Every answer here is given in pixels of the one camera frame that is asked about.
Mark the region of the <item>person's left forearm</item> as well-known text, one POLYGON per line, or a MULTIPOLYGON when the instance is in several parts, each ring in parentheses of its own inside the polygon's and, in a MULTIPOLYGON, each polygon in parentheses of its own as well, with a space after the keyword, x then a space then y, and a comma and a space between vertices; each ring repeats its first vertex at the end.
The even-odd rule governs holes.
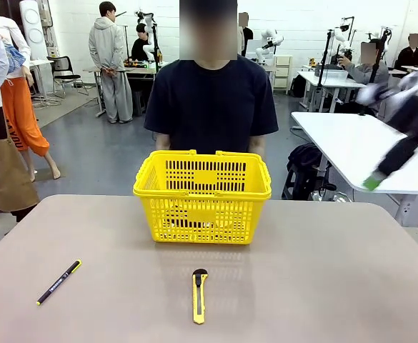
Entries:
POLYGON ((262 159, 265 157, 266 137, 251 136, 249 138, 248 152, 259 155, 262 159))

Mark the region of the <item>seated person black jacket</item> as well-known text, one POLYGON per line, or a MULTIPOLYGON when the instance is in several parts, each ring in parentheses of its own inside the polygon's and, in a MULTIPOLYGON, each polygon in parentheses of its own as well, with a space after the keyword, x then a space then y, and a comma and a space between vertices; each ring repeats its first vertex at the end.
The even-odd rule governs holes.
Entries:
POLYGON ((418 67, 418 40, 412 39, 412 36, 417 36, 416 34, 410 34, 408 36, 408 47, 403 48, 395 61, 394 68, 402 69, 403 66, 416 66, 418 67))

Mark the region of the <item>person in grey sweater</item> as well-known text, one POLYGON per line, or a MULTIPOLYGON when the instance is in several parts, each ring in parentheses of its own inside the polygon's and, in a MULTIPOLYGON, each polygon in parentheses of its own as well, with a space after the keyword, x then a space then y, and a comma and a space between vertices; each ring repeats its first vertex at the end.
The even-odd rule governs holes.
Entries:
MULTIPOLYGON (((356 66, 347 57, 339 55, 338 62, 348 72, 348 75, 357 83, 367 85, 370 83, 372 75, 373 64, 360 64, 356 66)), ((389 81, 389 70, 387 65, 380 60, 379 67, 377 69, 374 83, 375 84, 386 84, 389 81)), ((362 105, 355 101, 347 102, 344 104, 336 105, 335 113, 359 113, 362 109, 362 105)))

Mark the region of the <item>background person dark top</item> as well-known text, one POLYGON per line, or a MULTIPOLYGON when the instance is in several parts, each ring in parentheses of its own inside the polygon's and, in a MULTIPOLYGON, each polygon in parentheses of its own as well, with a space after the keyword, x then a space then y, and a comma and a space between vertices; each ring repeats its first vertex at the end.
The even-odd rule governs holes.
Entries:
POLYGON ((247 12, 241 12, 238 15, 238 52, 245 56, 249 40, 253 39, 253 31, 248 27, 249 15, 247 12))

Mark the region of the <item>person in black t-shirt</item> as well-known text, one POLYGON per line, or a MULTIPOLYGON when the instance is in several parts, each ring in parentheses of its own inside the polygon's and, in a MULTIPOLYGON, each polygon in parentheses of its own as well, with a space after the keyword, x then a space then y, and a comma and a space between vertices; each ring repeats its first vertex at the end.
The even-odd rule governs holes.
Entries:
POLYGON ((237 0, 179 0, 186 50, 157 73, 144 122, 170 150, 246 153, 279 129, 269 77, 238 53, 237 14, 237 0))

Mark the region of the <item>yellow plastic shopping basket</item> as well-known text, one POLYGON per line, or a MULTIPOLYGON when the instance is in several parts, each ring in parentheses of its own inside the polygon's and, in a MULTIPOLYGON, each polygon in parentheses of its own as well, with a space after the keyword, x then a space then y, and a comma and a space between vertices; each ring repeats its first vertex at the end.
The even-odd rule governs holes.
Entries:
POLYGON ((272 181, 258 154, 159 150, 133 193, 156 242, 250 244, 272 181))

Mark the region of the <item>seated person black top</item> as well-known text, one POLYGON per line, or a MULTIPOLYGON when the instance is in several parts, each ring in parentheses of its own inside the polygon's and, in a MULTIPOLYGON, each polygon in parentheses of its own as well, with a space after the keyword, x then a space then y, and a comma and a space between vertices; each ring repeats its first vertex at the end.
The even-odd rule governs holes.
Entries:
POLYGON ((149 45, 149 34, 146 32, 146 24, 137 24, 136 33, 138 38, 131 48, 131 58, 134 61, 151 61, 144 50, 144 47, 149 45))

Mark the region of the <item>person in grey hoodie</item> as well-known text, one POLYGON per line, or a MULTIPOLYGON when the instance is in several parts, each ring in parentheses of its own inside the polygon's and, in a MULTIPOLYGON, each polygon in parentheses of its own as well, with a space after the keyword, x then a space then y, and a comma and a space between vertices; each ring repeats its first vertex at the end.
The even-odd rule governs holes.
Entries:
POLYGON ((89 53, 100 70, 108 121, 125 124, 133 119, 134 110, 123 60, 126 44, 121 28, 115 23, 115 5, 103 1, 99 13, 89 33, 89 53))

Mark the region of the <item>thick black stand pole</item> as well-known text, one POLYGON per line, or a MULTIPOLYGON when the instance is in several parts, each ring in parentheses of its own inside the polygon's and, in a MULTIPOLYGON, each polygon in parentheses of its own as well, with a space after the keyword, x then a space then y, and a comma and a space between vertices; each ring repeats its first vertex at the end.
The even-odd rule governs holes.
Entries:
MULTIPOLYGON (((374 68, 374 65, 377 65, 377 64, 378 64, 378 67, 379 67, 379 61, 381 60, 381 55, 383 54, 383 51, 384 51, 385 40, 386 39, 371 39, 369 41, 370 44, 375 44, 376 45, 376 56, 375 56, 375 59, 372 60, 373 61, 373 63, 372 63, 373 64, 373 68, 374 68)), ((364 88, 361 88, 358 91, 358 93, 357 93, 357 99, 355 100, 356 103, 360 104, 358 102, 358 96, 362 94, 362 91, 366 91, 366 90, 367 90, 367 87, 364 87, 364 88)), ((372 115, 372 116, 377 116, 378 111, 379 111, 379 108, 380 108, 380 104, 379 103, 371 104, 371 105, 369 105, 367 107, 367 109, 365 110, 364 113, 365 114, 372 115)))

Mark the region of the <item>black backpack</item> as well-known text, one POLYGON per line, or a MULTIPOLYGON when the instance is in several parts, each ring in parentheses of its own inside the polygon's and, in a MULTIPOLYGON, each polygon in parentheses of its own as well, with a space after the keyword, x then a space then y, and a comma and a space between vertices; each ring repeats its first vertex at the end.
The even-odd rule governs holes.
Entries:
POLYGON ((322 153, 314 143, 299 145, 288 156, 287 171, 289 172, 293 166, 298 169, 319 166, 321 159, 322 153))

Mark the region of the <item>white background table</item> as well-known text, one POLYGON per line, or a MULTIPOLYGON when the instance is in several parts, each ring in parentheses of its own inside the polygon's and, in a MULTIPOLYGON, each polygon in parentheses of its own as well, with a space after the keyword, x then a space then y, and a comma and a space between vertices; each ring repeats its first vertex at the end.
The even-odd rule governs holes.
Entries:
MULTIPOLYGON (((315 76, 313 71, 298 71, 297 74, 302 76, 306 81, 306 85, 304 87, 304 97, 300 101, 299 105, 307 111, 314 112, 315 95, 317 86, 319 85, 319 77, 315 76)), ((347 91, 345 100, 348 101, 353 89, 360 89, 364 87, 363 84, 357 83, 353 79, 323 78, 321 85, 324 94, 332 95, 329 113, 334 113, 337 99, 339 98, 339 93, 342 89, 347 91)))

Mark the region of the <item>white robot beside pole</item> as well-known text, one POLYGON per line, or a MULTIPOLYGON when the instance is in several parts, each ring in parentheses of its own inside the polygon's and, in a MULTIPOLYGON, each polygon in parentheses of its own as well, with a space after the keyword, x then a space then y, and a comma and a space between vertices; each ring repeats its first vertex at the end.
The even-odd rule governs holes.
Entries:
POLYGON ((354 25, 354 16, 343 17, 341 23, 334 29, 334 38, 337 41, 335 50, 336 56, 345 56, 348 59, 352 57, 352 30, 354 25))

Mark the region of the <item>thin black stand pole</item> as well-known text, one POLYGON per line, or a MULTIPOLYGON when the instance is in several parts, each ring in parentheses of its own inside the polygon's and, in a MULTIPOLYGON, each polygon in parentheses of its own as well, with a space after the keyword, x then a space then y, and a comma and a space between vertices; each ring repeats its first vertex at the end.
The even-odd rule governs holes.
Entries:
POLYGON ((324 69, 325 69, 325 66, 326 66, 326 61, 327 61, 327 57, 328 57, 328 53, 329 53, 329 45, 332 42, 332 37, 333 36, 334 36, 334 30, 329 29, 328 32, 327 32, 327 41, 326 41, 324 53, 323 53, 323 56, 322 56, 322 61, 320 63, 320 72, 319 72, 319 79, 318 79, 318 83, 317 83, 317 92, 320 92, 322 90, 322 78, 323 78, 324 69))

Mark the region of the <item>white drawer cabinet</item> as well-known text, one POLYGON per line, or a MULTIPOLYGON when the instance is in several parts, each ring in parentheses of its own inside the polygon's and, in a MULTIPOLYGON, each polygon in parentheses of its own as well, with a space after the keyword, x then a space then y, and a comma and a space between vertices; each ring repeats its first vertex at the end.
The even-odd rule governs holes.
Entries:
POLYGON ((273 90, 287 93, 289 91, 289 77, 292 73, 292 56, 275 56, 274 67, 273 90))

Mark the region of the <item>yellow utility knife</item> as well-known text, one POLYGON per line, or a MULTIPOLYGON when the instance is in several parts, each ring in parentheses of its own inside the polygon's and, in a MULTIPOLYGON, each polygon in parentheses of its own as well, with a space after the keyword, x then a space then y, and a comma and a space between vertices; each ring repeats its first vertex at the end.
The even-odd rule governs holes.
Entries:
POLYGON ((193 321, 195 324, 205 322, 204 282, 208 277, 205 269, 196 269, 192 274, 193 321))

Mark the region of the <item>white background robot black stand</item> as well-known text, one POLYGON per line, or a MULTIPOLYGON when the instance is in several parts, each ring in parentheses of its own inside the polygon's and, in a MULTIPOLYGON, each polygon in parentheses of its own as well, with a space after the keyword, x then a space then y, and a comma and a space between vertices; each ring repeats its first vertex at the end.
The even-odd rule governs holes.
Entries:
POLYGON ((154 20, 154 14, 144 13, 143 11, 136 11, 134 14, 137 17, 136 32, 138 37, 144 41, 142 49, 146 54, 146 60, 159 64, 161 62, 161 52, 157 38, 158 25, 154 20))

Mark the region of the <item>black office chair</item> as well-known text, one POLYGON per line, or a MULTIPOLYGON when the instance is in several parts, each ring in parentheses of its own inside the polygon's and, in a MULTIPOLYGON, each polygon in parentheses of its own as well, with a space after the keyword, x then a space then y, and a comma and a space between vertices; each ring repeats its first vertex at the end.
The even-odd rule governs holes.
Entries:
POLYGON ((83 82, 81 75, 74 73, 71 59, 68 56, 48 56, 47 60, 51 62, 53 90, 55 96, 59 97, 60 99, 65 99, 66 85, 72 85, 75 88, 80 86, 80 89, 78 89, 77 92, 87 96, 89 95, 88 89, 83 82))

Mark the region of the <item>black pen yellow cap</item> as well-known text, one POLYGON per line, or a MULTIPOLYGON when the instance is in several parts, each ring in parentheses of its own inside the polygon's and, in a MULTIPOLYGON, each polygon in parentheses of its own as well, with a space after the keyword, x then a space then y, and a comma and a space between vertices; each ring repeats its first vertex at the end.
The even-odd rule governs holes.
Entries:
POLYGON ((36 305, 42 305, 48 297, 50 297, 54 291, 79 267, 81 266, 81 260, 77 259, 36 301, 36 305))

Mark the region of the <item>mannequin white shirt orange pants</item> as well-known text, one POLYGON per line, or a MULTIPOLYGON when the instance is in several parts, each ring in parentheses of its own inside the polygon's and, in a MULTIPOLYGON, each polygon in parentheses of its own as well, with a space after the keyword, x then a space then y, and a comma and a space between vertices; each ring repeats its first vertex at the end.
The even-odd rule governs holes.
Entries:
POLYGON ((29 87, 34 83, 29 70, 31 49, 13 19, 0 16, 0 36, 5 43, 16 47, 24 57, 22 66, 8 74, 1 86, 3 109, 12 141, 22 155, 32 181, 35 180, 35 168, 30 151, 44 158, 53 178, 58 179, 61 173, 49 153, 49 142, 37 124, 31 100, 29 87))

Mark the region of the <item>white standing air conditioner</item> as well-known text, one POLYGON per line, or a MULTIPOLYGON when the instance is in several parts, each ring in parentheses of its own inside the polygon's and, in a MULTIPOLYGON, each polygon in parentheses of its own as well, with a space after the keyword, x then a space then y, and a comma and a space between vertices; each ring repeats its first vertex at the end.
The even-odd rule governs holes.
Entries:
POLYGON ((48 51, 41 25, 38 3, 35 0, 19 2, 24 36, 31 49, 31 60, 46 60, 48 51))

